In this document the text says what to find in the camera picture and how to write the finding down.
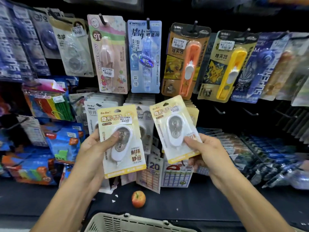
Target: white correction tape dispenser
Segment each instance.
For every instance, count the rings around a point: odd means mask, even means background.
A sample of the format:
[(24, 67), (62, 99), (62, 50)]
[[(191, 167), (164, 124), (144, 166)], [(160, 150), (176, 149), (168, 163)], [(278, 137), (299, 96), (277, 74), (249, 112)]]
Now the white correction tape dispenser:
[(118, 131), (119, 139), (117, 143), (112, 147), (112, 159), (117, 162), (117, 166), (121, 163), (122, 159), (128, 152), (130, 142), (133, 137), (133, 131), (126, 125), (119, 125), (115, 128), (114, 132)]
[(178, 114), (174, 114), (168, 117), (167, 120), (168, 138), (170, 140), (170, 143), (174, 147), (181, 146), (183, 142), (184, 124), (185, 124), (184, 118)]

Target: apple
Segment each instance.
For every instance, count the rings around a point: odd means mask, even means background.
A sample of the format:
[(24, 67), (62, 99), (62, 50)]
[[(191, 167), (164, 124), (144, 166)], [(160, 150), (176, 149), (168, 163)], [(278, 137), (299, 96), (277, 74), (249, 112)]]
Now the apple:
[(136, 208), (141, 208), (146, 202), (146, 196), (142, 191), (135, 191), (132, 195), (132, 204)]

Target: yellow clip dispenser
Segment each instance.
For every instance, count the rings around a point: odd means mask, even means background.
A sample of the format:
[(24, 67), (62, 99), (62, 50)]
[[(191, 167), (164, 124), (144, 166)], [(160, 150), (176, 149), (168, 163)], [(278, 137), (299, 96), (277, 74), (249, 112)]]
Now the yellow clip dispenser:
[(226, 100), (229, 92), (231, 91), (233, 84), (241, 70), (245, 58), (247, 56), (247, 51), (242, 47), (235, 48), (231, 55), (229, 64), (225, 70), (222, 82), (217, 92), (216, 98), (218, 100)]

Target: orange clip dispenser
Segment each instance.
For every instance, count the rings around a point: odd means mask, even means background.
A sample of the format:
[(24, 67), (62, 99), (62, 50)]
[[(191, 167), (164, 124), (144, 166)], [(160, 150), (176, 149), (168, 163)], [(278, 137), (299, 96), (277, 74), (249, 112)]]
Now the orange clip dispenser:
[(184, 69), (181, 73), (180, 92), (182, 97), (188, 96), (193, 81), (195, 68), (200, 57), (202, 45), (198, 41), (191, 41), (187, 44), (184, 57)]

